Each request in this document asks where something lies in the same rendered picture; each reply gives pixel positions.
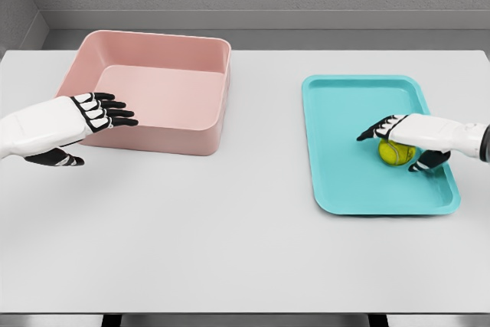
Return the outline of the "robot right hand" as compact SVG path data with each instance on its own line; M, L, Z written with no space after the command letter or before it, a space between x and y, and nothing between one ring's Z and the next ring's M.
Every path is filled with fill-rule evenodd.
M423 153L409 171L422 172L446 162L452 150L465 150L463 128L461 123L435 116L418 113L391 115L366 129L357 140L380 138L420 148Z

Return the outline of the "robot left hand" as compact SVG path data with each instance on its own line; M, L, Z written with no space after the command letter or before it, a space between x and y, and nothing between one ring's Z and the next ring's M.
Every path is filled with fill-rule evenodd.
M135 113L111 93L59 96L30 106L16 114L21 138L15 143L27 162L50 167L76 167L81 157L64 151L65 146L118 126L137 126Z

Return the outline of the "yellow tennis ball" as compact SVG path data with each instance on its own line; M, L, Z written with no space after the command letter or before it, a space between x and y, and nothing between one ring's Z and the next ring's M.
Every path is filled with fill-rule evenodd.
M378 144L378 154L382 161L391 166L401 166L410 162L417 149L395 141L382 139Z

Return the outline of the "blue rectangular tray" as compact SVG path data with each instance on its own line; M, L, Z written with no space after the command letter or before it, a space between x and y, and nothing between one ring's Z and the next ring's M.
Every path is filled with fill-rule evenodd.
M401 75L313 75L302 83L305 130L318 205L341 215L444 215L461 197L448 164L411 173L389 166L378 141L357 137L385 116L429 114L423 92Z

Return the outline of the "pink rectangular basket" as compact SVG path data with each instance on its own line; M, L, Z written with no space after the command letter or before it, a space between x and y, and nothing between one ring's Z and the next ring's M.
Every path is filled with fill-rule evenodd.
M220 38L99 30L87 35L57 95L111 93L139 124L86 137L102 146L186 155L217 151L230 86Z

